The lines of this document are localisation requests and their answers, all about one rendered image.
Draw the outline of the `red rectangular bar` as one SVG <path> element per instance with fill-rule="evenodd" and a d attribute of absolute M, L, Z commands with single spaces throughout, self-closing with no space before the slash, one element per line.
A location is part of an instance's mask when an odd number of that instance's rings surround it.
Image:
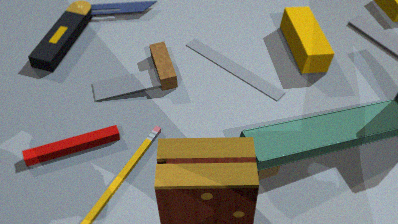
<path fill-rule="evenodd" d="M 116 125 L 24 150 L 26 166 L 120 140 Z"/>

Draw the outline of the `yellow pencil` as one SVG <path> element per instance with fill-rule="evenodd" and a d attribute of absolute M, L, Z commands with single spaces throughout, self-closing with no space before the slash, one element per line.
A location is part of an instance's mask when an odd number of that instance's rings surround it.
<path fill-rule="evenodd" d="M 94 205 L 94 207 L 91 209 L 91 211 L 87 214 L 87 216 L 84 218 L 84 220 L 81 222 L 81 224 L 92 224 L 94 222 L 94 220 L 97 218 L 97 216 L 103 210 L 103 208 L 106 206 L 106 204 L 109 202 L 109 200 L 115 194 L 115 192 L 118 190 L 118 188 L 121 186 L 121 184 L 127 178 L 127 176 L 130 174 L 130 172 L 133 170 L 133 168 L 136 166 L 136 164 L 139 162 L 139 160 L 142 158 L 142 156 L 145 154 L 145 152 L 148 150 L 148 148 L 151 146 L 151 144 L 154 142 L 154 140 L 160 134 L 160 132 L 161 132 L 161 128 L 158 126 L 155 126 L 155 128 L 151 131 L 151 133 L 148 135 L 148 137 L 145 139 L 145 141 L 141 144 L 141 146 L 138 148 L 138 150 L 134 153 L 134 155 L 131 157 L 131 159 L 128 161 L 128 163 L 124 166 L 124 168 L 121 170 L 121 172 L 118 174 L 118 176 L 114 179 L 114 181 L 111 183 L 111 185 L 107 188 L 107 190 L 104 192 L 104 194 L 101 196 L 101 198 L 97 201 L 97 203 Z"/>

